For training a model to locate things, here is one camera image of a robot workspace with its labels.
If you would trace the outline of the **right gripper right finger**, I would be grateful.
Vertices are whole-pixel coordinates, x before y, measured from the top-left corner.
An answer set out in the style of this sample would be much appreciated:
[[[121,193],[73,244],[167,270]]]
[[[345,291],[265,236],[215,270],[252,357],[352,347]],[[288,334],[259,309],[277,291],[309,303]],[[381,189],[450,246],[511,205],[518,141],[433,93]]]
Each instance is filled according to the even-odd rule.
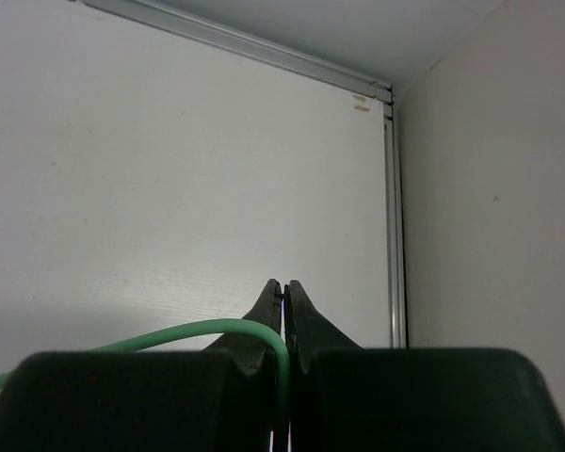
[[[536,365],[503,348],[363,348],[284,290],[295,451],[565,451]]]

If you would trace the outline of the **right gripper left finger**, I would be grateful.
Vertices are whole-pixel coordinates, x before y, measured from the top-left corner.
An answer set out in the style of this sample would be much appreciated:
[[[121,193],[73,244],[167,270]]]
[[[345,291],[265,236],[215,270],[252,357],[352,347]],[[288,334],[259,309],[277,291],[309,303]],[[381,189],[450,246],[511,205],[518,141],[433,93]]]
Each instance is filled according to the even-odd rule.
[[[51,351],[0,379],[0,451],[279,451],[283,292],[238,320]]]

